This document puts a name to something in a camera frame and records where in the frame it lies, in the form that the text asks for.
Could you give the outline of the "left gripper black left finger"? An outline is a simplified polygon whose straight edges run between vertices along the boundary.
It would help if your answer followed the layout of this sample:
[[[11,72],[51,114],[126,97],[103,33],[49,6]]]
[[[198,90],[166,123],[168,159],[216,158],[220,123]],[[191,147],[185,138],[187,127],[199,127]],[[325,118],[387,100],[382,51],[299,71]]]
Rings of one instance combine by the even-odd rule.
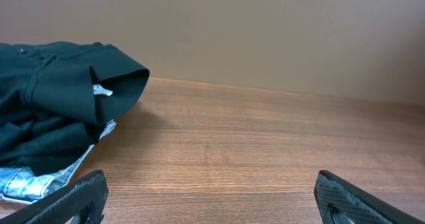
[[[1,224],[100,224],[108,198],[102,170],[95,170],[1,219]]]

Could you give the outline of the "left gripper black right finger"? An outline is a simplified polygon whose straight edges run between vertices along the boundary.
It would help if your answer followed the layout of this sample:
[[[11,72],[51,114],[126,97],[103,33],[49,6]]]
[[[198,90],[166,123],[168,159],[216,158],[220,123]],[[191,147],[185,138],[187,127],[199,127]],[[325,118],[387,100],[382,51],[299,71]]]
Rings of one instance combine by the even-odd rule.
[[[327,170],[318,173],[314,196],[323,224],[424,224]]]

